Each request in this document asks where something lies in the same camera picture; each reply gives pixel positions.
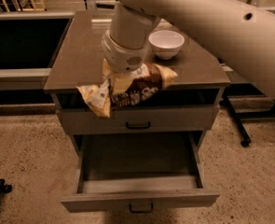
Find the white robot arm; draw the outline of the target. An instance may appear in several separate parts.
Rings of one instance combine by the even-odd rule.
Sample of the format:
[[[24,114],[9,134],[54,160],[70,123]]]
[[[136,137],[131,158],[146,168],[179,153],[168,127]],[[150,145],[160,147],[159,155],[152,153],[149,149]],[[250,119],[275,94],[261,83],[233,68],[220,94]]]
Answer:
[[[105,38],[142,49],[163,19],[275,100],[275,14],[236,0],[117,0]]]

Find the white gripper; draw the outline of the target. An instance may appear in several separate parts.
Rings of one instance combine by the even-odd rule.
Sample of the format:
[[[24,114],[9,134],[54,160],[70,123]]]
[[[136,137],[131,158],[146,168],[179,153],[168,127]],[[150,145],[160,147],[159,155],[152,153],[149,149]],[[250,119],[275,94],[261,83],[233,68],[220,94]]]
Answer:
[[[126,73],[138,69],[144,61],[146,46],[140,49],[127,49],[118,45],[109,31],[103,34],[102,47],[104,57],[114,72]]]

